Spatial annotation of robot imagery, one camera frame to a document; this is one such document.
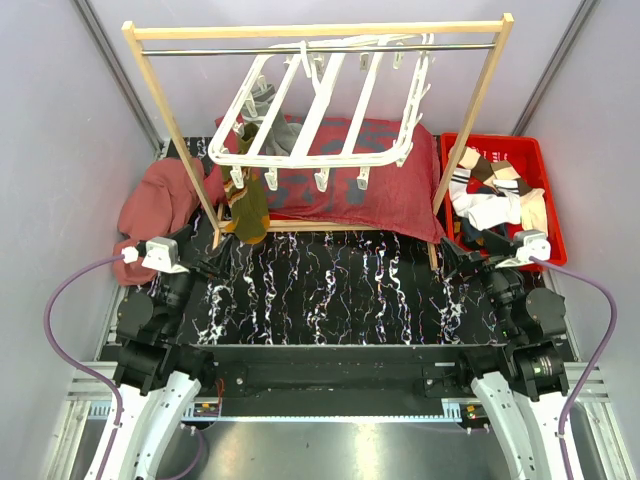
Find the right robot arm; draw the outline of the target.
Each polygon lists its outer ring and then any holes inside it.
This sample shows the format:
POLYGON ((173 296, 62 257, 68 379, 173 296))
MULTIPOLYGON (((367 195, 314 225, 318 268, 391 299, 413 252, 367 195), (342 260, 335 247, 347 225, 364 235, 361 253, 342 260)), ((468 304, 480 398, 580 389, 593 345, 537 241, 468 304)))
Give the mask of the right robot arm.
POLYGON ((564 298, 546 287, 526 290, 520 267, 547 261, 545 233, 509 239, 483 233, 489 253, 442 241, 450 275, 480 280, 495 314, 500 342, 462 354, 454 384, 475 396, 488 418, 513 479, 563 479, 577 459, 568 414, 569 380, 555 341, 566 332, 564 298))

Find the olive green ribbed sock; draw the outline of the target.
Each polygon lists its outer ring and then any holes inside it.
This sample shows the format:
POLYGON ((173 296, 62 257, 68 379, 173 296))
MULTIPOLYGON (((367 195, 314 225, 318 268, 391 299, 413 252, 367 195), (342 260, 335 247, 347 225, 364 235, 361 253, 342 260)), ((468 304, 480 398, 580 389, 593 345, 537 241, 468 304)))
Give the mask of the olive green ribbed sock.
POLYGON ((243 187, 236 187, 230 166, 222 166, 223 188, 231 211, 225 231, 250 245, 264 240, 270 227, 270 216, 264 187, 255 168, 242 167, 243 187))

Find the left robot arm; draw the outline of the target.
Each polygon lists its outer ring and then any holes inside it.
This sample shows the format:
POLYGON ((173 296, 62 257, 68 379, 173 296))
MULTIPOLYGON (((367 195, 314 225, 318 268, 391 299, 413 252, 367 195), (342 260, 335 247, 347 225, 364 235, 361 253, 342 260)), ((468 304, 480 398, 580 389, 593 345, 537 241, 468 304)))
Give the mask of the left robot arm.
POLYGON ((229 276, 232 240, 191 260, 180 249, 191 235, 185 226, 122 250, 127 264, 140 262, 163 280, 154 296, 132 293, 118 307, 117 336, 123 345, 113 374, 115 390, 105 428, 86 473, 88 479, 154 479, 161 458, 187 406, 215 386, 212 353, 178 341, 194 285, 229 276))

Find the white plastic clip hanger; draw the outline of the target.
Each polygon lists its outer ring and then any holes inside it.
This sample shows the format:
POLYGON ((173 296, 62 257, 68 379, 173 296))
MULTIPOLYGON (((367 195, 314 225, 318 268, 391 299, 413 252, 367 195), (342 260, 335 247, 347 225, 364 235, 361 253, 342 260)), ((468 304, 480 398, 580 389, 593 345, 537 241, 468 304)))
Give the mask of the white plastic clip hanger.
MULTIPOLYGON (((434 44, 433 34, 421 35, 364 35, 337 40, 314 41, 273 45, 275 47, 321 46, 374 46, 374 45, 413 45, 434 44)), ((356 139, 365 113, 373 97, 374 87, 380 67, 386 55, 393 55, 393 65, 399 67, 406 53, 310 53, 294 55, 255 55, 251 67, 239 87, 231 106, 208 147, 209 157, 220 166, 230 166, 231 176, 236 186, 243 186, 242 167, 258 167, 265 169, 265 178, 270 189, 278 187, 278 171, 283 169, 311 169, 319 191, 325 191, 329 173, 332 169, 359 168, 357 185, 365 190, 368 187, 371 167, 382 167, 392 163, 402 166, 412 149, 414 128, 421 119, 418 111, 420 102, 429 86, 426 76, 430 66, 430 52, 415 52, 418 57, 413 70, 406 104, 403 109, 397 137, 390 149, 379 153, 354 153, 356 139), (338 76, 341 73, 347 55, 357 54, 367 71, 360 90, 350 127, 344 140, 343 148, 337 154, 312 156, 309 152, 324 115, 330 105, 338 76), (314 98, 302 123, 301 131, 289 156, 266 155, 262 146, 269 133, 275 115, 281 110, 286 96, 299 70, 303 70, 310 79, 314 98), (261 126, 253 133, 244 129, 241 109, 247 105, 255 114, 254 100, 251 90, 255 86, 265 87, 273 84, 275 97, 261 126)))

